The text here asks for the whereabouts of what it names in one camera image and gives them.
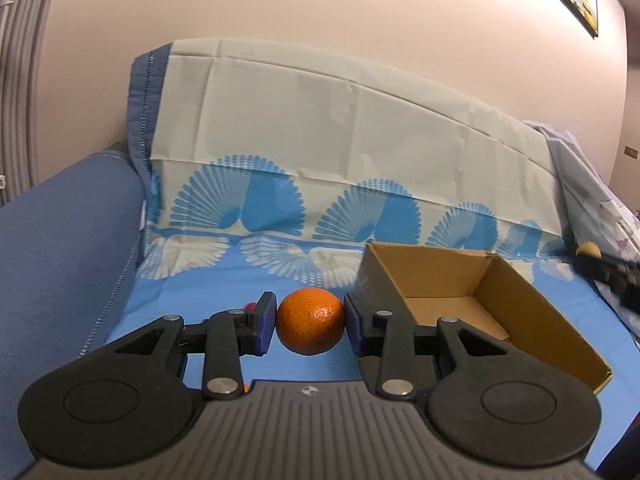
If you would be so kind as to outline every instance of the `stitching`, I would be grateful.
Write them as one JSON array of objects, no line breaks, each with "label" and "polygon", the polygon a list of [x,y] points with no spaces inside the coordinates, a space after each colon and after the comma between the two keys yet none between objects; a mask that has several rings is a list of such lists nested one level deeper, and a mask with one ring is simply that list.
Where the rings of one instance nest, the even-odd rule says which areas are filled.
[{"label": "stitching", "polygon": [[110,153],[94,153],[93,155],[89,155],[87,158],[94,158],[94,156],[110,156],[113,158],[117,158],[118,160],[124,160],[125,162],[129,162],[129,157],[127,155],[119,156],[119,155],[111,155]]},{"label": "stitching", "polygon": [[86,342],[84,343],[84,346],[82,347],[82,350],[80,351],[80,355],[79,357],[84,356],[88,351],[89,348],[91,347],[91,344],[94,342],[94,338],[95,335],[98,333],[98,329],[100,328],[100,325],[102,324],[105,316],[107,315],[109,309],[111,308],[111,305],[113,304],[113,301],[115,300],[116,296],[118,295],[118,292],[120,291],[120,287],[122,285],[122,282],[124,281],[124,277],[127,274],[127,271],[129,270],[129,267],[131,266],[131,263],[133,262],[134,256],[136,254],[136,252],[138,251],[138,246],[140,244],[140,239],[142,238],[142,233],[140,233],[138,235],[138,239],[136,240],[136,243],[133,245],[133,248],[129,254],[129,258],[127,259],[127,263],[125,264],[124,268],[122,269],[122,273],[120,274],[120,277],[118,278],[118,281],[116,282],[116,285],[113,287],[113,290],[111,291],[111,295],[109,296],[109,301],[107,301],[107,304],[104,306],[102,312],[100,313],[100,316],[98,316],[98,319],[95,320],[95,324],[94,324],[94,328],[91,330],[91,333],[89,334],[89,337],[87,338]]},{"label": "stitching", "polygon": [[155,50],[152,50],[149,53],[149,56],[146,60],[146,81],[145,81],[145,96],[144,99],[142,101],[142,115],[140,117],[141,119],[141,124],[140,124],[140,150],[142,151],[143,156],[147,159],[147,162],[145,163],[145,167],[146,167],[146,172],[148,173],[149,176],[151,176],[151,168],[149,167],[148,164],[148,156],[146,154],[146,142],[145,142],[145,134],[146,134],[146,112],[148,109],[148,102],[149,102],[149,88],[151,86],[151,71],[153,70],[153,65],[154,65],[154,52]]}]

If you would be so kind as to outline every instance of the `wall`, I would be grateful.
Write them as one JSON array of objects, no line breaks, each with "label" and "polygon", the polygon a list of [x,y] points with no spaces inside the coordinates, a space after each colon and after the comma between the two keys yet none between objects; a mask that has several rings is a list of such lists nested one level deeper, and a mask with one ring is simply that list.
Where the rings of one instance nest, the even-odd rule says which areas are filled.
[{"label": "wall", "polygon": [[306,44],[397,66],[570,129],[605,180],[622,124],[625,19],[592,39],[559,0],[53,0],[38,86],[45,178],[124,136],[132,59],[176,38]]},{"label": "wall", "polygon": [[626,78],[625,117],[618,157],[611,177],[611,190],[625,205],[636,211],[640,206],[640,159],[624,154],[625,146],[640,150],[640,61],[629,64]]}]

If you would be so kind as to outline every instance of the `orange fruit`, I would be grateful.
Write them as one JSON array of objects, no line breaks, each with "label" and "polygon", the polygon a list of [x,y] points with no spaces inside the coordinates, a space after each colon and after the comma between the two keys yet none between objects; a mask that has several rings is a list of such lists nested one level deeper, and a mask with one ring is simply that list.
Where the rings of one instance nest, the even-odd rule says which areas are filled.
[{"label": "orange fruit", "polygon": [[292,352],[315,355],[340,341],[344,331],[342,303],[322,288],[301,288],[289,294],[276,314],[276,332]]}]

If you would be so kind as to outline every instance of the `blue sofa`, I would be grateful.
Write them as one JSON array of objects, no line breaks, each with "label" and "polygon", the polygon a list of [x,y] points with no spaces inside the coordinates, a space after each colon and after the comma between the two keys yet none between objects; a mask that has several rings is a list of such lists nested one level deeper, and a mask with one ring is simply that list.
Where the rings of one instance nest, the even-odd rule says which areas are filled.
[{"label": "blue sofa", "polygon": [[0,479],[33,461],[17,421],[26,387],[100,346],[120,319],[144,198],[114,147],[0,208]]}]

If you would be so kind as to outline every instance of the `cardboard box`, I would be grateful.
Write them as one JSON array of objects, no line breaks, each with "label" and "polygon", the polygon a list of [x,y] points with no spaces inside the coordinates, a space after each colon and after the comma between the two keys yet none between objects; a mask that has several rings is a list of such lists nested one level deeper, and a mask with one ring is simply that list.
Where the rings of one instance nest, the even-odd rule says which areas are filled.
[{"label": "cardboard box", "polygon": [[368,244],[352,297],[435,325],[453,316],[577,377],[594,393],[612,371],[527,280],[493,253]]}]

